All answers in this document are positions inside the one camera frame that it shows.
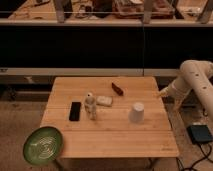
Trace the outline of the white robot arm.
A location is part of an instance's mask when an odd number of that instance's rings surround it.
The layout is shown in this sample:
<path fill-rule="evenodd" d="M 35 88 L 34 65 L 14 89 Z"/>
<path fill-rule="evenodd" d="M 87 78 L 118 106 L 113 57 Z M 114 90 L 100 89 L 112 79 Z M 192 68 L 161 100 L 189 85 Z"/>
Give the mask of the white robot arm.
<path fill-rule="evenodd" d="M 159 97 L 172 97 L 174 109 L 178 110 L 182 102 L 193 90 L 200 103 L 213 121 L 213 62 L 186 60 L 180 65 L 179 75 L 159 93 Z"/>

